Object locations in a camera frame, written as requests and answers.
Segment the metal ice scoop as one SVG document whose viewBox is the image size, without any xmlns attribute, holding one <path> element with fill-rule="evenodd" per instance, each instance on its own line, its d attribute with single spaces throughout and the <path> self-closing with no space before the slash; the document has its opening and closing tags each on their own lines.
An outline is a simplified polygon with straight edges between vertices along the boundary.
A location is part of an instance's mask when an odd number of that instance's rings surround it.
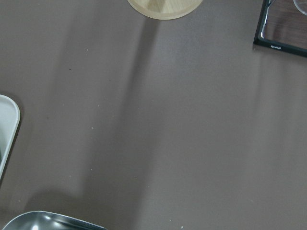
<svg viewBox="0 0 307 230">
<path fill-rule="evenodd" d="M 3 230 L 106 230 L 106 228 L 58 213 L 30 211 L 10 220 Z"/>
</svg>

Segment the wooden mug tree stand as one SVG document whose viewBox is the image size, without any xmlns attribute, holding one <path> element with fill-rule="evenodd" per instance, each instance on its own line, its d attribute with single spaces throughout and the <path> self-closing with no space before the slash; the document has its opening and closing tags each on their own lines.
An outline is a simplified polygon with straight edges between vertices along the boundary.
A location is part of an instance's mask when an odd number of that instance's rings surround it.
<svg viewBox="0 0 307 230">
<path fill-rule="evenodd" d="M 172 20 L 188 15 L 202 0 L 128 0 L 137 12 L 149 18 Z"/>
</svg>

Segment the cream serving tray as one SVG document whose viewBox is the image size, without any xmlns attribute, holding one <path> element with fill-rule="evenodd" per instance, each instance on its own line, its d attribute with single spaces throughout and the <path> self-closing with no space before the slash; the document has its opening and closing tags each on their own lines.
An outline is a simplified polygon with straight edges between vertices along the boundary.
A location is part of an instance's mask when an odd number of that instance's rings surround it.
<svg viewBox="0 0 307 230">
<path fill-rule="evenodd" d="M 20 122 L 20 110 L 17 103 L 8 96 L 0 95 L 0 177 L 12 147 Z"/>
</svg>

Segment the black framed glass tray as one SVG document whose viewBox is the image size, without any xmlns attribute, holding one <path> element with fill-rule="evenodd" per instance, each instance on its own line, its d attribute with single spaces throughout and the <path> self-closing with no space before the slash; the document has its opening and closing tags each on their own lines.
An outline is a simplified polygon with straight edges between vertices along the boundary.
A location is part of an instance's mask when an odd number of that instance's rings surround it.
<svg viewBox="0 0 307 230">
<path fill-rule="evenodd" d="M 253 44 L 307 56 L 307 16 L 293 0 L 264 0 Z"/>
</svg>

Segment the wine glass upper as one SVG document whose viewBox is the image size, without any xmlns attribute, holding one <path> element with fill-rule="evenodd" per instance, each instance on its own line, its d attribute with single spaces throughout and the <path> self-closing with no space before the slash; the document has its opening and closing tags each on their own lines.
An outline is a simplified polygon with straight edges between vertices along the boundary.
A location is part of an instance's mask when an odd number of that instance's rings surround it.
<svg viewBox="0 0 307 230">
<path fill-rule="evenodd" d="M 307 15 L 307 0 L 293 0 L 296 8 L 304 15 Z"/>
</svg>

